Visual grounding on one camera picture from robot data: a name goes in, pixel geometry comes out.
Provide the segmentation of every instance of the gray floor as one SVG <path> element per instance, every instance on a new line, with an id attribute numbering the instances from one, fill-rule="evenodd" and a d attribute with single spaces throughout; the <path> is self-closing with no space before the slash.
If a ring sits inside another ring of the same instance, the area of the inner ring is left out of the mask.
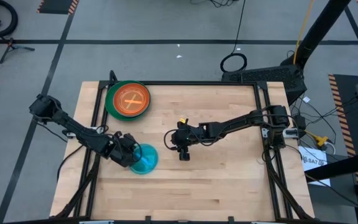
<path id="1" fill-rule="evenodd" d="M 35 13 L 39 2 L 7 0 L 19 14 L 16 39 L 58 40 L 67 21 L 65 15 Z M 242 40 L 296 40 L 308 0 L 248 0 L 239 38 Z M 315 1 L 306 30 L 327 0 Z M 242 1 L 231 7 L 214 8 L 205 2 L 162 0 L 81 0 L 67 39 L 234 39 Z M 349 5 L 358 25 L 358 6 Z M 357 40 L 343 14 L 325 40 Z M 40 93 L 50 70 L 57 45 L 30 45 L 35 52 L 19 50 L 0 65 L 0 204 L 29 128 L 29 105 Z M 0 56 L 5 45 L 0 45 Z M 70 115 L 82 81 L 105 80 L 111 69 L 118 79 L 219 80 L 219 63 L 233 46 L 219 44 L 66 44 L 54 73 L 49 94 L 62 102 Z M 248 57 L 248 69 L 278 65 L 293 45 L 238 45 Z M 227 69 L 238 67 L 229 61 Z M 324 113 L 334 108 L 328 74 L 358 75 L 358 45 L 320 45 L 305 67 L 306 96 Z M 312 113 L 307 105 L 302 111 Z M 337 153 L 346 155 L 336 117 L 328 121 L 337 132 Z M 50 127 L 59 131 L 56 125 Z M 333 136 L 326 124 L 310 128 Z M 56 186 L 56 171 L 65 144 L 37 128 L 7 211 L 5 222 L 47 218 Z M 355 223 L 354 210 L 342 205 L 313 201 L 315 214 L 326 221 Z"/>

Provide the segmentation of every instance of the blue bowl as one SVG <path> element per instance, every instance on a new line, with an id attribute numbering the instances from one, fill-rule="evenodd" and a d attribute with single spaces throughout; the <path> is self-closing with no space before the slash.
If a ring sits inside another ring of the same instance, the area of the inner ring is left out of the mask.
<path id="1" fill-rule="evenodd" d="M 135 174 L 148 174 L 154 170 L 158 163 L 157 150 L 149 144 L 140 144 L 142 148 L 142 157 L 140 161 L 130 166 L 131 171 Z M 134 150 L 134 155 L 138 159 L 140 157 L 140 148 L 137 146 Z"/>

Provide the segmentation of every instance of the wooden table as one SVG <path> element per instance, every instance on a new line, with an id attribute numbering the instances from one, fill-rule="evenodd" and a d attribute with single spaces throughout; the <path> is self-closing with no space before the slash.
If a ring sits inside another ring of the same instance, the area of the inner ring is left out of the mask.
<path id="1" fill-rule="evenodd" d="M 83 82 L 74 119 L 90 126 L 98 82 Z M 139 143 L 153 145 L 159 156 L 155 170 L 137 175 L 112 160 L 101 159 L 92 219 L 226 221 L 273 221 L 273 209 L 266 166 L 261 159 L 259 127 L 228 134 L 211 147 L 190 147 L 191 161 L 179 161 L 178 153 L 165 148 L 163 135 L 176 128 L 180 118 L 189 124 L 226 121 L 256 109 L 251 86 L 147 86 L 152 101 L 147 114 L 133 122 L 118 121 L 109 115 L 109 133 L 131 133 Z M 268 83 L 272 105 L 285 105 L 282 83 Z M 104 100 L 99 111 L 101 122 Z M 287 145 L 297 147 L 287 139 Z M 68 141 L 65 156 L 79 146 Z M 305 211 L 314 216 L 302 163 L 297 152 L 281 150 L 289 191 Z M 68 161 L 60 174 L 51 215 L 57 214 L 78 188 L 85 150 Z M 282 195 L 277 190 L 282 217 Z M 81 214 L 85 214 L 85 192 Z"/>

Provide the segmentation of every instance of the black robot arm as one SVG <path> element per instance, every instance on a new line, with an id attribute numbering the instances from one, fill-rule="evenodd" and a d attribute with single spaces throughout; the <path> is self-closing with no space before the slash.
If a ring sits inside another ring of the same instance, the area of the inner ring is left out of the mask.
<path id="1" fill-rule="evenodd" d="M 54 122 L 73 132 L 84 146 L 105 159 L 112 159 L 123 167 L 131 166 L 139 159 L 134 157 L 135 139 L 130 134 L 120 131 L 114 134 L 99 134 L 96 130 L 86 128 L 62 110 L 60 102 L 51 97 L 38 95 L 30 106 L 30 113 L 42 123 Z"/>
<path id="2" fill-rule="evenodd" d="M 270 117 L 269 122 L 264 120 L 264 117 Z M 202 144 L 210 146 L 218 140 L 224 138 L 227 134 L 238 131 L 251 126 L 261 126 L 266 128 L 267 133 L 265 139 L 271 146 L 284 146 L 283 130 L 290 125 L 287 111 L 284 106 L 268 106 L 262 110 L 254 110 L 249 114 L 245 114 L 238 118 L 231 119 L 225 122 L 208 122 L 200 123 L 198 127 L 193 127 L 187 124 L 188 119 L 178 122 L 178 129 L 174 129 L 171 135 L 171 142 L 174 147 L 168 147 L 171 150 L 178 151 L 179 159 L 181 161 L 189 161 L 190 155 L 188 153 L 188 146 L 194 144 Z"/>

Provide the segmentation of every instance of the orange plate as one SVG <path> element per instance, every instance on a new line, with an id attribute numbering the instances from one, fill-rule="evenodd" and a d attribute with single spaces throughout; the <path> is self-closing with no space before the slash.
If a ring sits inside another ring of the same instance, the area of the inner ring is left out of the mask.
<path id="1" fill-rule="evenodd" d="M 138 116 L 148 107 L 150 94 L 145 86 L 129 83 L 117 90 L 112 103 L 119 114 L 128 117 Z"/>

